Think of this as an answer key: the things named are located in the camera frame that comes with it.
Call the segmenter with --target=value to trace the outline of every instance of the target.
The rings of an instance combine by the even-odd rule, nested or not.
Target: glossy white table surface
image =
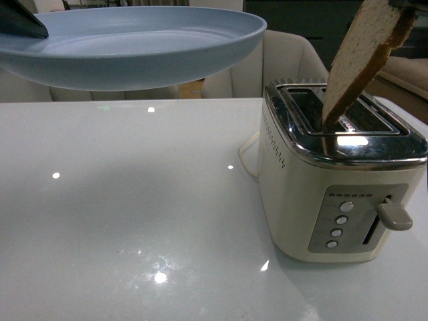
[[[427,180],[374,261],[291,259],[237,157],[260,111],[0,105],[0,320],[426,320]]]

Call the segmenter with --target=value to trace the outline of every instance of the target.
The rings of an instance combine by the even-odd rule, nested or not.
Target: toaster slot
[[[369,135],[407,133],[399,123],[364,95],[348,108],[334,128],[323,128],[322,107],[325,95],[323,85],[303,87],[290,84],[278,89],[288,106],[292,107],[294,116],[299,120],[297,123],[303,125],[306,134],[322,136],[340,133]]]

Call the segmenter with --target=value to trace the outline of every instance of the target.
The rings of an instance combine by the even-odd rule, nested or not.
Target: bread slice
[[[392,7],[388,0],[362,3],[332,63],[322,109],[325,127],[337,123],[386,64],[391,50],[402,46],[415,18],[413,9]]]

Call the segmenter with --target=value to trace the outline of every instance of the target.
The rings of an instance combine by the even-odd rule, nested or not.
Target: cream toaster
[[[275,244],[311,262],[364,262],[405,210],[427,171],[427,141],[368,94],[321,126],[325,81],[280,80],[263,91],[257,176]]]

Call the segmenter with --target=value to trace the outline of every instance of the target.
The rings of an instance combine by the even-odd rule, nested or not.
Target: white chair
[[[243,0],[189,0],[189,5],[191,7],[243,10]]]
[[[266,30],[262,42],[242,62],[205,78],[202,97],[261,97],[263,87],[272,80],[327,77],[327,69],[307,39]]]
[[[179,99],[178,86],[127,92],[90,92],[37,84],[0,68],[0,102],[85,102]]]

